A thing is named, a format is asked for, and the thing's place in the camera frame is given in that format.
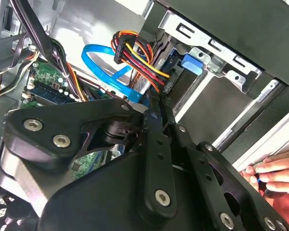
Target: finger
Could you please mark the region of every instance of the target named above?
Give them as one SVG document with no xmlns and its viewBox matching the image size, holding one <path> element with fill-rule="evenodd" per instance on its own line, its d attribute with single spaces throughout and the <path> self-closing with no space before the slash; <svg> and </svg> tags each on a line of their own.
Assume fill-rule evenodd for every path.
<svg viewBox="0 0 289 231">
<path fill-rule="evenodd" d="M 289 169 L 289 158 L 258 165 L 256 167 L 256 172 L 266 173 L 266 172 L 280 171 L 280 170 L 285 170 L 285 169 Z"/>
<path fill-rule="evenodd" d="M 250 177 L 255 175 L 256 171 L 252 166 L 248 166 L 245 171 L 243 171 L 243 177 L 248 182 L 250 181 Z"/>
<path fill-rule="evenodd" d="M 268 190 L 281 193 L 289 193 L 289 183 L 270 182 L 266 184 Z"/>
<path fill-rule="evenodd" d="M 250 184 L 257 192 L 259 192 L 258 180 L 255 176 L 250 177 Z"/>
<path fill-rule="evenodd" d="M 262 182 L 289 182 L 289 169 L 280 172 L 261 173 L 259 179 Z"/>
<path fill-rule="evenodd" d="M 264 163 L 269 163 L 272 161 L 276 161 L 276 160 L 282 160 L 282 159 L 286 159 L 289 158 L 289 152 L 283 153 L 283 154 L 278 154 L 278 155 L 272 155 L 268 158 L 265 158 L 263 160 Z"/>
</svg>

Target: yellow cable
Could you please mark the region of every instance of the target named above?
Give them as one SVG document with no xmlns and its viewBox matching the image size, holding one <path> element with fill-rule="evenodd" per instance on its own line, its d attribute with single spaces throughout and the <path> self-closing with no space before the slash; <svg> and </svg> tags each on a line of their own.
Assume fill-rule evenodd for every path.
<svg viewBox="0 0 289 231">
<path fill-rule="evenodd" d="M 155 71 L 156 73 L 159 73 L 160 75 L 166 77 L 166 78 L 169 78 L 170 76 L 155 69 L 153 66 L 151 66 L 150 64 L 148 64 L 145 60 L 143 60 L 133 49 L 132 47 L 128 44 L 128 43 L 125 43 L 125 45 L 127 46 L 127 48 L 131 51 L 131 53 L 137 57 L 137 59 L 139 59 L 144 65 L 146 65 L 147 67 L 149 67 L 151 70 Z"/>
<path fill-rule="evenodd" d="M 75 72 L 72 69 L 72 66 L 69 63 L 67 63 L 67 66 L 70 69 L 70 71 L 72 72 L 72 75 L 74 77 L 74 80 L 75 80 L 75 83 L 76 83 L 76 87 L 77 87 L 77 90 L 78 90 L 78 93 L 79 93 L 79 96 L 80 96 L 81 100 L 82 101 L 87 101 L 86 97 L 84 96 L 84 94 L 83 94 L 83 92 L 82 92 L 82 90 L 81 90 L 81 88 L 79 86 L 78 79 L 77 79 L 77 77 L 75 75 Z"/>
<path fill-rule="evenodd" d="M 122 30 L 119 32 L 119 37 L 122 35 L 122 33 L 129 33 L 129 34 L 133 34 L 133 35 L 138 35 L 137 32 L 132 31 L 132 30 Z"/>
</svg>

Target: red wire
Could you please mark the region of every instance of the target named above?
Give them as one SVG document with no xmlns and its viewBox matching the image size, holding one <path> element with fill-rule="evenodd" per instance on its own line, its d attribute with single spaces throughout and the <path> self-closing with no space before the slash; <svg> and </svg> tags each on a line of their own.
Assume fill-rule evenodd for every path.
<svg viewBox="0 0 289 231">
<path fill-rule="evenodd" d="M 138 67 L 143 71 L 145 72 L 147 75 L 149 75 L 152 79 L 156 80 L 158 83 L 160 83 L 161 85 L 165 85 L 165 83 L 158 79 L 156 76 L 154 76 L 152 73 L 150 73 L 148 70 L 145 69 L 145 67 L 137 62 L 136 60 L 134 60 L 126 51 L 123 51 L 123 54 L 125 54 L 130 60 L 132 60 L 134 63 L 136 63 L 138 65 Z"/>
</svg>

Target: black plastic arm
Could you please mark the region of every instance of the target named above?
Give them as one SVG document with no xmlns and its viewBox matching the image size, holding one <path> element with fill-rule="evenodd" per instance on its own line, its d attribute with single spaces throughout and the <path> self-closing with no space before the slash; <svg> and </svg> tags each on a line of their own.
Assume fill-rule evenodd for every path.
<svg viewBox="0 0 289 231">
<path fill-rule="evenodd" d="M 139 125 L 134 121 L 130 128 L 128 122 L 135 120 L 137 114 L 119 99 L 16 110 L 6 120 L 3 142 L 11 153 L 42 169 L 65 171 L 76 155 L 110 149 L 120 142 L 127 144 L 129 131 Z M 24 123 L 28 119 L 39 121 L 42 128 L 26 129 Z M 56 135 L 68 137 L 70 145 L 56 146 L 53 142 Z"/>
</svg>

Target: silver screw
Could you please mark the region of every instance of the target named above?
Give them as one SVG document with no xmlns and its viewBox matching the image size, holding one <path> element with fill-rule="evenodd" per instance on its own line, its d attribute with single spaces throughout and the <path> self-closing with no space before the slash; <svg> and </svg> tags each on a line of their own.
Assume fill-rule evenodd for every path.
<svg viewBox="0 0 289 231">
<path fill-rule="evenodd" d="M 181 132 L 186 132 L 186 129 L 184 127 L 182 127 L 182 126 L 179 126 L 179 129 L 180 129 Z"/>
<path fill-rule="evenodd" d="M 169 206 L 170 205 L 170 197 L 169 195 L 161 189 L 156 190 L 155 192 L 155 199 L 159 202 L 162 206 Z"/>
<path fill-rule="evenodd" d="M 129 111 L 129 110 L 130 110 L 129 107 L 126 106 L 126 105 L 124 105 L 124 104 L 122 104 L 121 107 L 122 107 L 124 110 L 126 110 L 126 111 Z"/>
<path fill-rule="evenodd" d="M 280 220 L 276 220 L 276 223 L 281 227 L 283 231 L 287 231 L 286 226 Z"/>
<path fill-rule="evenodd" d="M 213 151 L 213 149 L 212 149 L 212 147 L 211 147 L 210 145 L 208 145 L 208 144 L 205 144 L 204 146 L 205 146 L 205 147 L 206 147 L 206 149 L 208 149 L 210 152 L 212 152 L 212 151 Z"/>
<path fill-rule="evenodd" d="M 269 218 L 264 218 L 264 221 L 271 230 L 276 229 L 275 224 Z"/>
<path fill-rule="evenodd" d="M 39 131 L 43 128 L 43 124 L 37 119 L 27 119 L 24 122 L 24 127 L 29 131 Z"/>
<path fill-rule="evenodd" d="M 53 143 L 59 148 L 67 148 L 71 144 L 71 140 L 65 135 L 56 135 L 53 137 Z"/>
<path fill-rule="evenodd" d="M 229 230 L 233 230 L 235 228 L 235 224 L 233 223 L 231 217 L 226 213 L 220 214 L 220 219 L 224 226 L 226 226 Z"/>
</svg>

